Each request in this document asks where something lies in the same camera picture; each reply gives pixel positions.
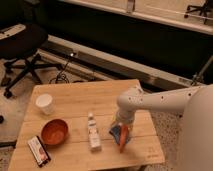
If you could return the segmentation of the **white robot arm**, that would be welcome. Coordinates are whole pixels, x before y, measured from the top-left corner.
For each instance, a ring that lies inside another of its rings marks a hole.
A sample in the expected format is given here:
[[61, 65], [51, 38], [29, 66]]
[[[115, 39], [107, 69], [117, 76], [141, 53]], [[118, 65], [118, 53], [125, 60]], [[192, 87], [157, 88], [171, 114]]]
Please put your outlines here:
[[130, 127], [138, 110], [181, 114], [176, 171], [213, 171], [213, 84], [145, 94], [135, 85], [117, 97], [112, 127]]

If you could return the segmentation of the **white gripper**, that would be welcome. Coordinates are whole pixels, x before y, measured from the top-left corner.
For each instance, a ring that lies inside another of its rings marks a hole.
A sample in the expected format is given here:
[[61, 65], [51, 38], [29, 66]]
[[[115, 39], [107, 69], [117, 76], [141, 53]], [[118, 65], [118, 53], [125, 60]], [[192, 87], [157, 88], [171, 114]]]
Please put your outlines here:
[[124, 109], [119, 109], [116, 113], [116, 122], [113, 123], [111, 126], [111, 131], [112, 132], [117, 132], [120, 129], [120, 126], [118, 123], [122, 123], [126, 125], [126, 134], [127, 137], [131, 137], [131, 132], [132, 132], [132, 123], [135, 120], [135, 112], [134, 111], [127, 111]]

